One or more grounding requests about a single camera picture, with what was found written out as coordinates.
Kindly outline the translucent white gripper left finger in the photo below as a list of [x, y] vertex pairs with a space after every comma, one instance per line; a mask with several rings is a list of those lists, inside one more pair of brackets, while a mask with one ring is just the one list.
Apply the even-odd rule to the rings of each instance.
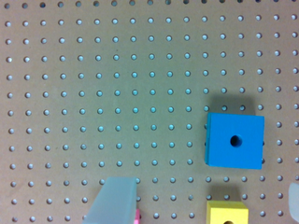
[[134, 224], [136, 178], [109, 177], [82, 224]]

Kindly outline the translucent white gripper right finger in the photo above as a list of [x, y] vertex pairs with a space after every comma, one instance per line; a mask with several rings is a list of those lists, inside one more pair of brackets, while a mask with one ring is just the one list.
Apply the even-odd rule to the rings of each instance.
[[299, 184], [289, 186], [289, 211], [293, 220], [299, 222]]

